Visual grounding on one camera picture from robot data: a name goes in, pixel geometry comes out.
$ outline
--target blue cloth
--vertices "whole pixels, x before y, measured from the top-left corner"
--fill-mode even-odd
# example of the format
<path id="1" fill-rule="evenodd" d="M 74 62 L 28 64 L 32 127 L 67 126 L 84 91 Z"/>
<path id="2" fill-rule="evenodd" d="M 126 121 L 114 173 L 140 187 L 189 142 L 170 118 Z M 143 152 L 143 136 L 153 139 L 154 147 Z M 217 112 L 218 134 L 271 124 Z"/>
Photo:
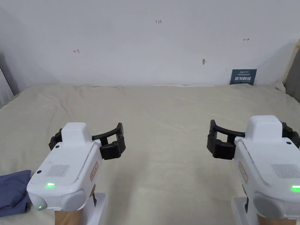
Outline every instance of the blue cloth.
<path id="1" fill-rule="evenodd" d="M 0 176 L 0 217 L 25 213 L 31 170 Z"/>

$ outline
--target warning label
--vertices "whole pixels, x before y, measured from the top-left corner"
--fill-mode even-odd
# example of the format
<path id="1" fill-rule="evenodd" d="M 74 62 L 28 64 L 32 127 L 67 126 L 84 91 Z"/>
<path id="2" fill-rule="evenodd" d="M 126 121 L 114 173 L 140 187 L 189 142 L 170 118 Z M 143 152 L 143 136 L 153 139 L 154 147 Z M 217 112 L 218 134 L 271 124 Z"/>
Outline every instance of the warning label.
<path id="1" fill-rule="evenodd" d="M 247 173 L 246 173 L 246 171 L 245 171 L 245 169 L 244 169 L 244 167 L 243 167 L 241 161 L 238 163 L 238 168 L 240 169 L 241 174 L 242 174 L 242 176 L 243 176 L 245 182 L 248 183 L 248 175 L 247 175 Z"/>
<path id="2" fill-rule="evenodd" d="M 92 172 L 91 172 L 91 175 L 90 175 L 91 181 L 93 181 L 94 176 L 95 176 L 95 174 L 96 174 L 96 172 L 97 172 L 97 169 L 98 169 L 98 162 L 96 162 L 96 164 L 94 165 L 94 168 L 93 168 L 93 170 L 92 170 Z"/>

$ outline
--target green led light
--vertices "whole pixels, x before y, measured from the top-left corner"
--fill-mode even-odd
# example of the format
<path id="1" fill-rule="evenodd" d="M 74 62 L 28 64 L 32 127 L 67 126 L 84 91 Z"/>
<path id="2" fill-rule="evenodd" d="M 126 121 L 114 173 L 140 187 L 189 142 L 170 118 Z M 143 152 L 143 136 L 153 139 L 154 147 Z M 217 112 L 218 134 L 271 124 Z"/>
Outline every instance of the green led light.
<path id="1" fill-rule="evenodd" d="M 46 188 L 55 188 L 55 184 L 54 183 L 48 183 L 46 185 Z"/>
<path id="2" fill-rule="evenodd" d="M 292 186 L 292 191 L 293 192 L 300 192 L 300 185 L 293 185 Z"/>

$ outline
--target beige bedsheet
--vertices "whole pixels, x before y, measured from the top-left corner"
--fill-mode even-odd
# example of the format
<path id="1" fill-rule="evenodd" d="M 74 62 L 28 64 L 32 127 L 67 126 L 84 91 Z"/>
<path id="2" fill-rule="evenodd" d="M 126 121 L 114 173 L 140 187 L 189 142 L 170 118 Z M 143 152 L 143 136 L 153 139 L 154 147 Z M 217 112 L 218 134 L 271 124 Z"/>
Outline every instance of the beige bedsheet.
<path id="1" fill-rule="evenodd" d="M 92 135 L 124 126 L 126 150 L 106 160 L 96 182 L 107 192 L 105 225 L 235 224 L 243 195 L 233 161 L 206 148 L 209 122 L 245 131 L 253 115 L 275 115 L 300 131 L 300 105 L 273 86 L 37 86 L 0 110 L 0 175 L 33 172 L 67 122 Z M 1 225 L 54 224 L 53 211 L 0 218 Z"/>

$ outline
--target dark blue sign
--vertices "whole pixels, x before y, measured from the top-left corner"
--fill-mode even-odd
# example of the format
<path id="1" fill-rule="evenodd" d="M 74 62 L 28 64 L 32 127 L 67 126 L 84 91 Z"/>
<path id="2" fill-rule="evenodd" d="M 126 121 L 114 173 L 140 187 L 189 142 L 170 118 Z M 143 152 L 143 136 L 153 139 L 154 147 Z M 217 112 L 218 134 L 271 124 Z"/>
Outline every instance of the dark blue sign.
<path id="1" fill-rule="evenodd" d="M 232 70 L 230 84 L 254 84 L 257 69 Z"/>

